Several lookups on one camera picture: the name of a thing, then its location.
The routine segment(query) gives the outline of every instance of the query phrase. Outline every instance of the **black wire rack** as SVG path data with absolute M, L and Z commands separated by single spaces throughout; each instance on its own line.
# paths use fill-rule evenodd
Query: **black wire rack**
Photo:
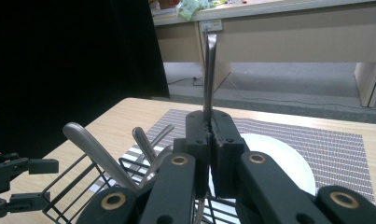
M 144 162 L 126 158 L 120 158 L 119 163 L 137 184 L 149 168 Z M 54 223 L 74 223 L 95 194 L 114 185 L 115 180 L 101 166 L 83 155 L 42 191 L 42 197 L 48 202 L 42 212 Z M 50 192 L 51 200 L 45 196 L 46 192 Z M 215 198 L 210 189 L 208 192 L 202 223 L 239 223 L 234 202 Z

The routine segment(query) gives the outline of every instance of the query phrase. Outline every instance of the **wire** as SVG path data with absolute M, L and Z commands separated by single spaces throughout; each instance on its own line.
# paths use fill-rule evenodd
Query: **wire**
M 177 82 L 188 80 L 188 79 L 191 79 L 191 78 L 193 79 L 193 83 L 192 83 L 193 86 L 203 86 L 202 84 L 196 84 L 196 81 L 199 80 L 199 79 L 202 79 L 202 77 L 185 77 L 185 78 L 178 79 L 177 81 L 169 82 L 167 84 L 173 85 Z
M 193 86 L 203 86 L 203 84 L 196 84 L 196 81 L 202 79 L 202 77 L 194 77 L 193 78 Z
M 232 82 L 229 78 L 226 78 L 226 80 L 234 86 L 236 91 L 239 93 L 241 97 L 247 100 L 263 100 L 263 101 L 270 101 L 270 102 L 278 102 L 278 103 L 298 103 L 298 104 L 303 104 L 303 105 L 338 105 L 338 106 L 344 106 L 344 107 L 349 107 L 353 109 L 367 109 L 367 110 L 376 110 L 376 108 L 370 108 L 370 107 L 358 107 L 358 106 L 352 106 L 352 105 L 341 105 L 341 104 L 335 104 L 335 103 L 324 103 L 324 104 L 315 104 L 315 103 L 307 103 L 307 102 L 302 102 L 302 101 L 294 101 L 294 100 L 274 100 L 274 99 L 269 99 L 269 98 L 263 98 L 263 97 L 248 97 L 244 96 L 240 89 L 237 87 L 237 85 Z
M 180 81 L 183 81 L 183 80 L 187 80 L 187 79 L 191 79 L 191 77 L 185 77 L 185 78 L 182 78 L 182 79 L 178 79 L 177 81 L 169 82 L 169 83 L 167 83 L 167 84 L 168 84 L 168 85 L 173 85 L 173 84 L 175 84 L 175 83 L 177 83 L 177 82 L 180 82 Z

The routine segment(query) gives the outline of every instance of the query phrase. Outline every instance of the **metal utensil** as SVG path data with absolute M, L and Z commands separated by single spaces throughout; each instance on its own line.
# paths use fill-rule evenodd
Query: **metal utensil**
M 138 186 L 129 175 L 85 128 L 78 123 L 70 122 L 63 127 L 63 134 L 102 166 L 119 185 L 134 192 L 138 190 Z

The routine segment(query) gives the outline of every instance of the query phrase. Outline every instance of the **checkered placemat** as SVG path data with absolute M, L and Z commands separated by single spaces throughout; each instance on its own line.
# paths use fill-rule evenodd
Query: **checkered placemat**
M 169 110 L 146 132 L 149 141 L 151 141 L 165 126 L 174 125 L 174 129 L 158 143 L 155 148 L 157 151 L 171 145 L 174 138 L 185 137 L 185 116 L 189 112 Z M 268 135 L 296 149 L 313 170 L 318 188 L 327 185 L 344 186 L 364 195 L 374 203 L 369 168 L 361 135 L 253 119 L 233 119 L 233 121 L 240 133 Z M 136 161 L 141 154 L 139 146 L 133 145 L 122 157 Z M 101 186 L 101 181 L 98 181 L 96 185 Z

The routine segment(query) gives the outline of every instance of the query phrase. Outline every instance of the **dark background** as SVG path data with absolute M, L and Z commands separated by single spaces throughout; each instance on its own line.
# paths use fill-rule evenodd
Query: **dark background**
M 42 158 L 126 97 L 169 97 L 147 0 L 0 1 L 0 151 Z

